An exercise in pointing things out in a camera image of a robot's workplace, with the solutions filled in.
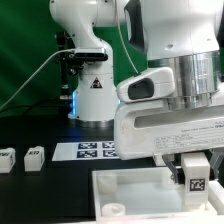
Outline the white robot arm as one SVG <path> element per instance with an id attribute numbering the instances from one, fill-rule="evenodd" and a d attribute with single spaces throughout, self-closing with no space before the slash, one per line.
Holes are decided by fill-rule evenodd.
<path id="1" fill-rule="evenodd" d="M 73 61 L 111 99 L 117 155 L 123 160 L 172 154 L 196 156 L 224 147 L 224 94 L 217 40 L 224 0 L 53 0 L 53 19 L 70 35 Z M 128 41 L 148 67 L 113 85 L 112 49 L 99 26 L 125 23 Z"/>

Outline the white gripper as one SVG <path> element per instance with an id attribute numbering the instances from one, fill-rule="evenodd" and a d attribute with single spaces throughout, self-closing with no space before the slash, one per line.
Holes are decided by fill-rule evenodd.
<path id="1" fill-rule="evenodd" d="M 176 184 L 184 183 L 176 153 L 224 146 L 224 105 L 170 111 L 164 100 L 121 103 L 114 119 L 114 142 L 123 160 L 163 155 Z"/>

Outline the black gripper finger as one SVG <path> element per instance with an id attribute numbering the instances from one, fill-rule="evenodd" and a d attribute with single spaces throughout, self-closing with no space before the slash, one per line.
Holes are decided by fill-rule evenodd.
<path id="1" fill-rule="evenodd" d="M 219 178 L 219 167 L 224 160 L 224 148 L 209 149 L 206 156 L 210 165 L 210 178 Z"/>

